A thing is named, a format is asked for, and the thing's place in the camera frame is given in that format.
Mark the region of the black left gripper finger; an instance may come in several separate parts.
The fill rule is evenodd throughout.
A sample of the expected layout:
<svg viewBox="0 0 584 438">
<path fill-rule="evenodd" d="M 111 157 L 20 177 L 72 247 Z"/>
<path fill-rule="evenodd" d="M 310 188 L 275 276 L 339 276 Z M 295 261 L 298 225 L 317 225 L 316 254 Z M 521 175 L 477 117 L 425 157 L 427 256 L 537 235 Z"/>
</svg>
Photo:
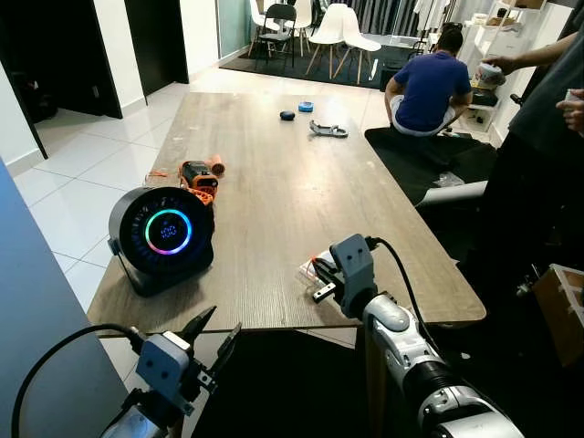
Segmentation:
<svg viewBox="0 0 584 438">
<path fill-rule="evenodd" d="M 189 346 L 193 347 L 196 339 L 199 338 L 201 333 L 203 333 L 205 326 L 208 325 L 208 322 L 215 311 L 216 306 L 209 306 L 208 309 L 202 310 L 197 316 L 191 318 L 186 326 L 180 330 L 180 338 L 183 339 L 184 342 L 187 342 Z"/>
<path fill-rule="evenodd" d="M 226 335 L 226 338 L 223 339 L 221 346 L 218 347 L 216 360 L 213 363 L 213 366 L 208 369 L 208 374 L 212 377 L 217 377 L 220 375 L 222 368 L 225 366 L 226 362 L 229 361 L 230 356 L 233 355 L 235 347 L 236 347 L 236 338 L 238 337 L 239 332 L 241 332 L 243 324 L 237 324 L 234 326 L 233 330 Z"/>
</svg>

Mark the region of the clear plastic key tag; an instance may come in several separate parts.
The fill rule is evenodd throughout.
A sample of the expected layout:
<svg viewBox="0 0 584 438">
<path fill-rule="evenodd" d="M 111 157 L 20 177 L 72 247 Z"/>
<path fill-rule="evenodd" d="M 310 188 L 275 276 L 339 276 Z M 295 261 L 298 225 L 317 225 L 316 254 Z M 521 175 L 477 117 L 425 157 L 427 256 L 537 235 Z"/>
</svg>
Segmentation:
<svg viewBox="0 0 584 438">
<path fill-rule="evenodd" d="M 328 280 L 318 278 L 316 268 L 313 266 L 312 258 L 301 263 L 300 266 L 297 267 L 297 271 L 305 284 L 312 285 L 315 288 L 325 287 L 326 284 L 329 283 Z"/>
</svg>

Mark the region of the wooden table leg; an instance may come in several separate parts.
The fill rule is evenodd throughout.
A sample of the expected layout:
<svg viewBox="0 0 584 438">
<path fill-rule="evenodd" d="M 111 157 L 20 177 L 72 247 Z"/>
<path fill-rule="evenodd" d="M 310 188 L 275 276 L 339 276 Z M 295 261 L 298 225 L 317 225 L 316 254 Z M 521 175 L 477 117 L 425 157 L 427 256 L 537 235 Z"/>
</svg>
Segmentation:
<svg viewBox="0 0 584 438">
<path fill-rule="evenodd" d="M 364 351 L 364 380 L 368 406 L 369 437 L 382 438 L 385 405 L 385 359 L 383 349 L 376 341 L 371 325 L 362 329 L 361 339 Z"/>
</svg>

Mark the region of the grey metal hand tool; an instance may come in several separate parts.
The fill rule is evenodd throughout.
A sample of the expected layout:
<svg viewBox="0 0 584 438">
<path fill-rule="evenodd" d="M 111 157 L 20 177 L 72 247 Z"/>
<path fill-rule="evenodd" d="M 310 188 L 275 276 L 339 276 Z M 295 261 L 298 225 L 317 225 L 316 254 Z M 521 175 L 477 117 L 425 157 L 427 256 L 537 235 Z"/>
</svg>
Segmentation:
<svg viewBox="0 0 584 438">
<path fill-rule="evenodd" d="M 325 135 L 325 137 L 332 138 L 348 138 L 348 130 L 343 129 L 339 125 L 322 125 L 318 124 L 315 120 L 311 120 L 308 123 L 310 133 L 313 135 Z"/>
</svg>

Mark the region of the black floor mat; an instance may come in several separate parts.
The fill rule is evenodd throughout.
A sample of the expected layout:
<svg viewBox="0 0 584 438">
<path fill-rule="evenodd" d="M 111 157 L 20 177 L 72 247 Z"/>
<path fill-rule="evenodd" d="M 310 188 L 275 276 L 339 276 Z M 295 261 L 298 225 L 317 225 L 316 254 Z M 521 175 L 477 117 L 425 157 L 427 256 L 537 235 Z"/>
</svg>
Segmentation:
<svg viewBox="0 0 584 438">
<path fill-rule="evenodd" d="M 375 128 L 364 138 L 412 205 L 427 189 L 487 181 L 497 160 L 495 147 L 466 135 L 413 137 Z"/>
</svg>

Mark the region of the white rolled sheet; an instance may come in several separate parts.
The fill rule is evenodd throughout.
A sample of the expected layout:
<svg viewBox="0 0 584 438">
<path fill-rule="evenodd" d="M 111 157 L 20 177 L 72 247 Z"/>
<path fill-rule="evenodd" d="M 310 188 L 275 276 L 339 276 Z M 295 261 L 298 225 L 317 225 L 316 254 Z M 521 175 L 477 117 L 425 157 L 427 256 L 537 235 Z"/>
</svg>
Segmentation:
<svg viewBox="0 0 584 438">
<path fill-rule="evenodd" d="M 433 207 L 447 202 L 459 202 L 479 199 L 484 195 L 488 181 L 459 184 L 459 186 L 427 189 L 425 196 L 414 205 L 416 208 Z"/>
</svg>

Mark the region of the orange and black power tool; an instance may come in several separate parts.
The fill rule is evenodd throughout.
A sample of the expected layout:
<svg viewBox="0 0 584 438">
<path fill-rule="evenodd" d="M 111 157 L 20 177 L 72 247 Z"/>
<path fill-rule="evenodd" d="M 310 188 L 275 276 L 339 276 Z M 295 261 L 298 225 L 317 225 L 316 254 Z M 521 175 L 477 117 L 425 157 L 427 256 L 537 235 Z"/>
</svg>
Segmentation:
<svg viewBox="0 0 584 438">
<path fill-rule="evenodd" d="M 210 207 L 220 188 L 220 172 L 215 171 L 215 163 L 205 160 L 186 160 L 180 164 L 178 175 L 180 187 L 187 189 Z"/>
</svg>

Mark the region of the wooden box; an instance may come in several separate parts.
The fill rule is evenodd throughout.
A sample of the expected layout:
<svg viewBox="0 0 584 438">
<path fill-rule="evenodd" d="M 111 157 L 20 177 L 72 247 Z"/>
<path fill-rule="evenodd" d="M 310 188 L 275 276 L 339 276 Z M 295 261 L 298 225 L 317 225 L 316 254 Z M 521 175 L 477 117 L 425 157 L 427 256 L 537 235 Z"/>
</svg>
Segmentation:
<svg viewBox="0 0 584 438">
<path fill-rule="evenodd" d="M 566 368 L 584 355 L 583 287 L 583 271 L 556 264 L 533 286 L 559 362 Z"/>
</svg>

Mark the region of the seated person in blue shirt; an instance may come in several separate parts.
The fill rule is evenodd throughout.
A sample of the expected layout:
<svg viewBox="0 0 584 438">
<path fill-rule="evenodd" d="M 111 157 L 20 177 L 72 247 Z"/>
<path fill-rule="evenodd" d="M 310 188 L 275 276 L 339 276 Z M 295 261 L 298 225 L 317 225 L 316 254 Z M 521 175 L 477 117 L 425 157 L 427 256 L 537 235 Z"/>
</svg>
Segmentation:
<svg viewBox="0 0 584 438">
<path fill-rule="evenodd" d="M 430 137 L 467 110 L 473 96 L 470 70 L 456 58 L 463 44 L 462 26 L 445 24 L 432 53 L 409 59 L 388 80 L 385 111 L 394 130 Z"/>
</svg>

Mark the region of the white plastic chair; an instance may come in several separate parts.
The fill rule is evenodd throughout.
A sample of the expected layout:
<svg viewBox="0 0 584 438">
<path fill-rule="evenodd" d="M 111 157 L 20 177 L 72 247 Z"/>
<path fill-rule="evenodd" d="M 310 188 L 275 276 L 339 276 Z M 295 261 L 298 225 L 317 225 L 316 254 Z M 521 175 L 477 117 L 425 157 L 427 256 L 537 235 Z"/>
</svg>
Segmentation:
<svg viewBox="0 0 584 438">
<path fill-rule="evenodd" d="M 374 53 L 382 46 L 379 42 L 371 40 L 370 37 L 366 37 L 366 35 L 361 33 L 356 13 L 349 7 L 349 5 L 338 4 L 338 6 L 339 17 L 341 17 L 341 42 L 343 45 L 347 46 L 347 49 L 345 54 L 343 54 L 342 58 L 339 60 L 338 69 L 335 71 L 335 74 L 338 74 L 341 68 L 345 66 L 350 51 L 356 49 L 359 51 L 358 55 L 356 55 L 356 58 L 358 59 L 358 66 L 356 67 L 358 68 L 358 78 L 356 78 L 356 83 L 361 83 L 363 77 L 362 66 L 364 61 L 370 63 L 368 76 L 369 79 L 372 79 L 372 75 L 375 75 L 377 67 L 379 66 L 379 63 L 377 63 L 374 58 Z"/>
<path fill-rule="evenodd" d="M 330 4 L 322 16 L 321 24 L 318 25 L 316 32 L 308 38 L 308 43 L 313 47 L 312 56 L 310 56 L 308 67 L 305 70 L 307 75 L 313 69 L 314 63 L 318 58 L 318 53 L 322 47 L 327 48 L 327 58 L 330 77 L 334 77 L 333 61 L 335 59 L 335 49 L 337 45 L 346 42 L 347 30 L 354 28 L 354 11 L 349 5 L 333 3 Z"/>
</svg>

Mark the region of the standing person in dark clothes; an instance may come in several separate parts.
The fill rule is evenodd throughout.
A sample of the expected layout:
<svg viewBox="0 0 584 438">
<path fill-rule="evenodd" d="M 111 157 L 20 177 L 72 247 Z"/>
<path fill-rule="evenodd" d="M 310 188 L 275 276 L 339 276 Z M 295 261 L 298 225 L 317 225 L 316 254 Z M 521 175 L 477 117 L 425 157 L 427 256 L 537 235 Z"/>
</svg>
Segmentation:
<svg viewBox="0 0 584 438">
<path fill-rule="evenodd" d="M 583 37 L 573 32 L 549 46 L 517 56 L 493 56 L 484 64 L 502 74 L 546 67 L 547 74 L 523 99 L 510 121 L 481 204 L 481 226 L 463 263 L 486 308 L 514 299 L 531 264 L 542 257 L 573 172 L 571 154 L 581 147 L 581 101 L 566 101 L 583 88 Z"/>
</svg>

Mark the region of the black chair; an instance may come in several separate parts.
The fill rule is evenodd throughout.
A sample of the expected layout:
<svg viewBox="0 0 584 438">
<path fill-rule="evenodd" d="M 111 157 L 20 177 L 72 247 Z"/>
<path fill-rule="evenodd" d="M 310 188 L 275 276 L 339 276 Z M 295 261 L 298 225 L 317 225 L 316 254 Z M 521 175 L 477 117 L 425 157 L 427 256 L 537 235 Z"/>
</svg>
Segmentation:
<svg viewBox="0 0 584 438">
<path fill-rule="evenodd" d="M 275 58 L 278 54 L 283 56 L 285 66 L 295 55 L 291 42 L 295 38 L 295 24 L 297 11 L 294 5 L 288 3 L 274 3 L 269 5 L 260 16 L 260 21 L 255 29 L 255 36 L 247 48 L 247 55 L 251 56 L 256 47 L 262 47 L 266 52 L 266 61 Z"/>
</svg>

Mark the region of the white shelf unit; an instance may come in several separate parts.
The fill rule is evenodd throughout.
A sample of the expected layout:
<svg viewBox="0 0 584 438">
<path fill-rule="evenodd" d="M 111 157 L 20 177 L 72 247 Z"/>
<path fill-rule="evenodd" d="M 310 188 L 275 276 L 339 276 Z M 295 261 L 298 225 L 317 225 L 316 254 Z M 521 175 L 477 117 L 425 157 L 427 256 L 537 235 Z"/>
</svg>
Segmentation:
<svg viewBox="0 0 584 438">
<path fill-rule="evenodd" d="M 459 59 L 470 70 L 472 103 L 462 119 L 463 128 L 476 137 L 500 143 L 509 121 L 520 108 L 533 70 L 519 69 L 505 77 L 483 72 L 483 59 L 517 56 L 533 47 L 543 24 L 544 7 L 537 0 L 524 8 L 509 0 L 464 0 L 459 24 L 464 44 Z"/>
</svg>

